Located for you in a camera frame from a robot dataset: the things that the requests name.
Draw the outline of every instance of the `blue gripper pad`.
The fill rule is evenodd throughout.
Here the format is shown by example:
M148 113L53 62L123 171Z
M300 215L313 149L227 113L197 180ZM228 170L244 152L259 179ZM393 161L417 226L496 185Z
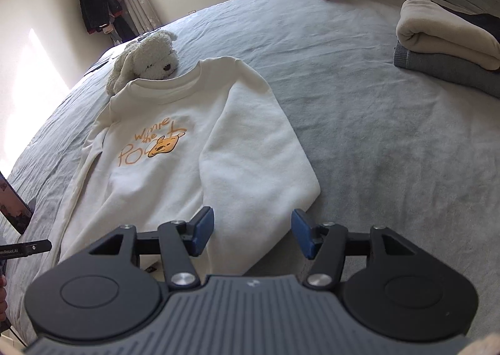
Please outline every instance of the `blue gripper pad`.
M301 210L292 212L292 233L301 247L302 254L307 259L314 259L321 243L314 240L312 224L308 224L307 218L303 218L301 212Z
M213 233L213 221L213 209L210 209L194 227L192 240L187 249L190 256L198 257L202 254Z

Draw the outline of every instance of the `bed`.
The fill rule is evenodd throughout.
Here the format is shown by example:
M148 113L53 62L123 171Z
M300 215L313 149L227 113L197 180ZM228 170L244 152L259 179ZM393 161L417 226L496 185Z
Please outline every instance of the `bed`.
M500 101L393 66L403 1L231 0L168 29L178 34L178 75L231 55L268 81L321 185L309 210L318 222L354 232L385 224L470 278L480 297L470 335L478 337L500 324ZM108 102L111 67L86 75L18 159L9 180L37 208L21 238L0 222L9 243L49 235ZM23 295L40 260L7 265L8 316L29 342ZM309 266L288 234L249 274L300 277Z

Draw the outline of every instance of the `ribbed gray surface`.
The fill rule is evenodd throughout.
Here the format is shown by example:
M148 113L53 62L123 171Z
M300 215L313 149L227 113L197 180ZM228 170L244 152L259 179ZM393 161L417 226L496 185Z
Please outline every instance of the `ribbed gray surface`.
M465 338L416 345L381 338L352 320L337 298L279 278L212 277L177 293L145 329L119 343L72 347L42 338L28 355L455 355Z
M408 68L408 49L401 45L399 41L394 49L394 66Z

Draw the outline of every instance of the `pooh bear face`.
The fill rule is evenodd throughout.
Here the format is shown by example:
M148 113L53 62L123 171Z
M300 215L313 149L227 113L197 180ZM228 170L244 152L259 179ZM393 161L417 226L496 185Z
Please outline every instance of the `pooh bear face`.
M161 136L157 139L156 145L148 152L147 157L152 158L154 155L168 154L169 152L172 152L172 150L176 147L179 138L185 134L186 133L179 133L175 136L171 136L170 138Z

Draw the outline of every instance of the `black circular cover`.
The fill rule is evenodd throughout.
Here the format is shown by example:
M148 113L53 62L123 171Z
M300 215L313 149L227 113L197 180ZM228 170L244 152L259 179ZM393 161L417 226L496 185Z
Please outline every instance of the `black circular cover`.
M131 263L75 255L36 279L24 300L37 333L89 342L138 326L160 298L157 282Z
M472 284L428 255L391 257L369 265L344 285L346 309L384 336L432 342L468 330L478 307Z

